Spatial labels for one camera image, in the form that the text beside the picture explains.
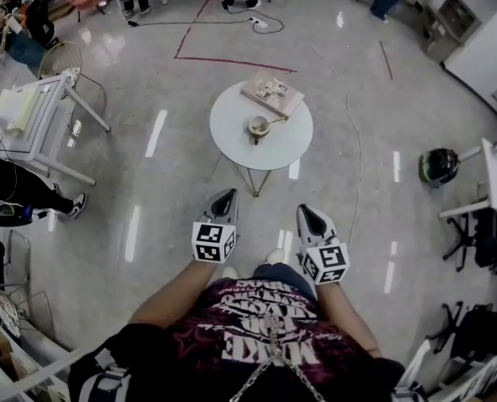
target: book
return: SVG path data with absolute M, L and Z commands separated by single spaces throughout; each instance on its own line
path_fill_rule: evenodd
M 305 98 L 305 95 L 293 86 L 275 78 L 265 70 L 260 70 L 251 80 L 245 82 L 241 94 L 286 119 L 293 115 Z
M 41 87 L 21 92 L 3 90 L 0 96 L 0 123 L 6 131 L 25 131 L 41 91 Z

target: graphic t-shirt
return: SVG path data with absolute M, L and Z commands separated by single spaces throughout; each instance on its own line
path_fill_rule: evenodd
M 95 355 L 110 350 L 131 375 L 126 400 L 230 400 L 269 359 L 269 319 L 278 343 L 327 401 L 391 400 L 403 367 L 374 359 L 325 322 L 316 303 L 277 281 L 232 280 L 211 285 L 182 320 L 163 330 L 131 324 L 76 362 L 69 376 L 73 401 L 83 382 L 102 372 Z M 243 400 L 315 400 L 307 386 L 275 360 Z

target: wire chair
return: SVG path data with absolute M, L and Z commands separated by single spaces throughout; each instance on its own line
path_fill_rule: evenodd
M 95 80 L 92 80 L 89 76 L 83 73 L 83 59 L 81 58 L 81 51 L 72 42 L 59 42 L 53 48 L 51 48 L 42 59 L 40 63 L 40 68 L 38 70 L 38 79 L 45 79 L 51 76 L 60 75 L 65 70 L 74 69 L 78 71 L 78 77 L 72 87 L 78 84 L 79 79 L 84 77 L 91 82 L 97 84 L 104 95 L 104 104 L 100 116 L 103 116 L 105 111 L 105 105 L 107 102 L 107 93 L 102 84 L 99 84 Z

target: table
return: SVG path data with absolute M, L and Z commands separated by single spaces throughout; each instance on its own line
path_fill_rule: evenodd
M 13 88 L 15 91 L 34 87 L 41 87 L 43 90 L 23 134 L 8 135 L 0 128 L 0 158 L 20 161 L 33 169 L 36 168 L 35 163 L 41 164 L 94 186 L 96 181 L 93 178 L 66 167 L 56 159 L 76 104 L 83 107 L 106 131 L 110 131 L 110 126 L 69 87 L 67 79 L 66 75 L 58 75 Z M 61 100 L 63 92 L 68 96 Z
M 314 132 L 314 123 L 308 106 L 302 101 L 289 120 L 275 122 L 269 134 L 261 138 L 257 146 L 254 145 L 254 139 L 248 131 L 249 121 L 255 116 L 274 121 L 278 116 L 241 95 L 243 84 L 230 86 L 217 98 L 209 118 L 209 127 L 215 144 L 234 163 L 256 198 L 273 170 L 287 167 L 306 152 Z M 250 185 L 238 165 L 247 168 Z M 266 172 L 258 189 L 254 186 L 250 170 Z
M 475 155 L 483 153 L 484 160 L 486 162 L 486 171 L 488 174 L 488 179 L 486 184 L 489 189 L 489 197 L 484 201 L 479 201 L 475 204 L 465 205 L 457 209 L 445 210 L 438 214 L 438 217 L 445 218 L 448 216 L 454 216 L 459 214 L 471 213 L 476 210 L 487 209 L 491 207 L 497 210 L 497 157 L 492 153 L 492 143 L 484 138 L 481 139 L 481 146 L 474 147 L 466 153 L 459 156 L 460 162 L 463 162 Z

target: red line on floor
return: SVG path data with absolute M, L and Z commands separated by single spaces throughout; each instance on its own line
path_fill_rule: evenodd
M 183 36 L 182 42 L 180 43 L 180 46 L 178 46 L 178 51 L 176 51 L 176 55 L 174 55 L 174 59 L 178 58 L 178 55 L 180 54 L 180 51 L 182 50 L 182 46 L 185 43 L 185 39 L 186 39 L 187 35 L 189 34 L 189 32 L 191 31 L 191 28 L 192 27 L 189 27 L 187 29 L 187 32 L 185 33 L 185 36 Z
M 200 16 L 200 14 L 202 13 L 202 10 L 204 10 L 204 8 L 208 5 L 209 1 L 210 1 L 210 0 L 206 0 L 206 1 L 204 2 L 204 4 L 202 5 L 202 7 L 200 8 L 200 10 L 199 10 L 199 11 L 198 11 L 198 13 L 197 13 L 197 17 L 195 18 L 195 21 L 198 19 L 198 17 L 199 17 L 199 16 Z
M 265 69 L 274 69 L 274 70 L 282 70 L 288 73 L 297 73 L 297 70 L 286 69 L 285 67 L 277 67 L 276 65 L 266 65 L 266 64 L 257 64 L 257 63 L 249 63 L 247 61 L 235 61 L 233 59 L 219 59 L 219 58 L 198 58 L 198 57 L 178 57 L 175 59 L 189 59 L 192 61 L 211 61 L 215 63 L 230 63 L 230 64 L 242 64 L 242 65 L 252 65 L 254 67 L 264 67 Z

